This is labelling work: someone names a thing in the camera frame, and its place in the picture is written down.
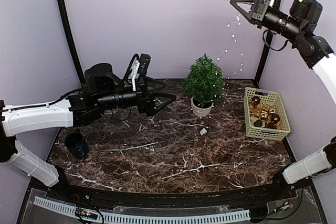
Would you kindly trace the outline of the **small green christmas tree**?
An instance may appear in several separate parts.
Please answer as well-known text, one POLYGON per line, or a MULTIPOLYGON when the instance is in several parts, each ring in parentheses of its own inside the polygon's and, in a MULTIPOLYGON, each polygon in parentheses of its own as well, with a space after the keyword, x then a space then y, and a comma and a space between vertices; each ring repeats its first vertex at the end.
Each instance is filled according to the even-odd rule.
POLYGON ((183 91, 191 96, 192 112, 200 118, 210 114, 224 86, 221 68, 207 54, 195 60, 182 83, 183 91))

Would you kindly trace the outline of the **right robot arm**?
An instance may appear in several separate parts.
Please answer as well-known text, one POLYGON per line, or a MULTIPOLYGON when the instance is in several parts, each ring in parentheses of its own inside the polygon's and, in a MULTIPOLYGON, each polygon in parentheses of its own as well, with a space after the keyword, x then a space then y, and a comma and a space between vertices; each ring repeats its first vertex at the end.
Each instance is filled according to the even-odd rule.
MULTIPOLYGON (((290 14, 271 6, 270 0, 230 0, 230 4, 251 24, 282 35, 297 49, 306 65, 313 70, 335 99, 335 53, 328 42, 316 36, 314 30, 323 7, 316 0, 294 0, 290 14)), ((294 162, 273 175, 268 195, 280 199, 288 185, 328 172, 335 168, 335 138, 305 158, 294 162)))

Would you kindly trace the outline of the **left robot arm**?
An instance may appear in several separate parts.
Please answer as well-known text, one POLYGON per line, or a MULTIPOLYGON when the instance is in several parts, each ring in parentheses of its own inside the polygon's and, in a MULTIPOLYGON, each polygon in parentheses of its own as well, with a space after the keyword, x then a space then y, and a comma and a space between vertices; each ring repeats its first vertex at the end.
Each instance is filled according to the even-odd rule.
POLYGON ((59 99, 46 103, 23 106, 5 105, 1 102, 1 162, 13 165, 29 177, 53 188, 63 201, 74 197, 61 168, 42 160, 18 139, 24 132, 49 128, 87 126, 100 119, 106 110, 137 107, 139 113, 154 116, 175 101, 174 94, 150 91, 151 79, 141 72, 135 63, 129 72, 133 83, 126 87, 125 81, 112 72, 109 63, 99 63, 85 71, 83 87, 69 91, 59 99))

